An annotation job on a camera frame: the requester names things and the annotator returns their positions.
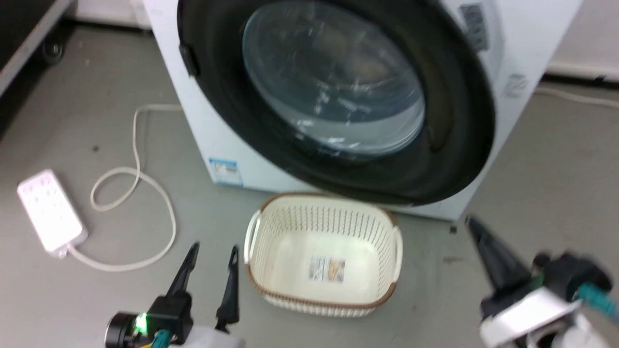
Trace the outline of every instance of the white plastic basket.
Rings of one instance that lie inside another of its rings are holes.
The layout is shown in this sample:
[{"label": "white plastic basket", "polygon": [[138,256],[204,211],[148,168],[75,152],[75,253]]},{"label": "white plastic basket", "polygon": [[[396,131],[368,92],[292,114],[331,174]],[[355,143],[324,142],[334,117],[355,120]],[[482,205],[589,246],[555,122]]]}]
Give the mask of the white plastic basket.
[{"label": "white plastic basket", "polygon": [[287,193],[265,202],[251,218],[243,256],[250,281],[271,304],[359,317],[396,289],[402,234],[378,207]]}]

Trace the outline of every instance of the washing machine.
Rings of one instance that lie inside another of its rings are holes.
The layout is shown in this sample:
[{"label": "washing machine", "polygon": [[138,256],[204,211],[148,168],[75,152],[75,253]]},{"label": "washing machine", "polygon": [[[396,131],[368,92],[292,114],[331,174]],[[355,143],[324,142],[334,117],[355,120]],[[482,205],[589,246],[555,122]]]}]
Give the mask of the washing machine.
[{"label": "washing machine", "polygon": [[211,179],[455,220],[581,0],[145,0]]}]

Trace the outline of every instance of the power strip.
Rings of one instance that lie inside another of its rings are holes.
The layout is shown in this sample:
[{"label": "power strip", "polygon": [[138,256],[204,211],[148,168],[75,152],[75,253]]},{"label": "power strip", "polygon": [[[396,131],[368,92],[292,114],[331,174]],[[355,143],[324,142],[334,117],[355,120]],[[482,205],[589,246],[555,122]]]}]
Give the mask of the power strip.
[{"label": "power strip", "polygon": [[71,247],[86,240],[88,232],[51,169],[21,182],[17,194],[51,256],[63,258]]}]

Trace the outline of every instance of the green light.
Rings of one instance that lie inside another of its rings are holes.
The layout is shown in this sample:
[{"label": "green light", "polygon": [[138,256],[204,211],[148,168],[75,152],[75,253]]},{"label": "green light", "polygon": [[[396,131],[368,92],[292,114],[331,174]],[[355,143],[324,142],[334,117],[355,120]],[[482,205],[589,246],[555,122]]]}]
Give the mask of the green light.
[{"label": "green light", "polygon": [[146,313],[142,313],[140,315],[137,316],[136,318],[136,331],[143,334],[143,335],[148,335],[149,331],[148,331],[148,327],[146,324]]}]

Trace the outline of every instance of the concrete floor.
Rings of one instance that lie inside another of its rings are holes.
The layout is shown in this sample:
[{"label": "concrete floor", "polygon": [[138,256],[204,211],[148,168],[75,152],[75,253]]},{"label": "concrete floor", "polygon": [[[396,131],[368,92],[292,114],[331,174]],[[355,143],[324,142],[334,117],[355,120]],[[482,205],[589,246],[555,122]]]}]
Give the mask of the concrete floor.
[{"label": "concrete floor", "polygon": [[[561,87],[619,100],[605,90]],[[114,263],[137,261],[168,238],[165,205],[147,185],[121,207],[90,208],[94,181],[112,167],[133,166],[131,122],[145,103],[176,103],[155,40],[139,33],[78,28],[66,56],[48,69],[16,111],[0,143],[0,346],[102,347],[117,311],[144,311],[167,290],[191,244],[202,249],[189,289],[197,324],[213,325],[227,277],[230,248],[268,193],[214,185],[181,114],[141,120],[146,172],[166,188],[179,221],[170,254],[140,271],[110,274],[41,248],[15,193],[45,168],[59,175],[90,230],[81,247]],[[594,253],[619,269],[619,113],[534,96],[469,210],[531,259],[539,249]],[[113,180],[111,201],[132,178]],[[241,278],[241,321],[232,327],[248,346],[481,347],[478,303],[488,293],[465,233],[445,222],[398,215],[404,267],[393,297],[359,320],[281,310]],[[609,341],[619,334],[590,316]]]}]

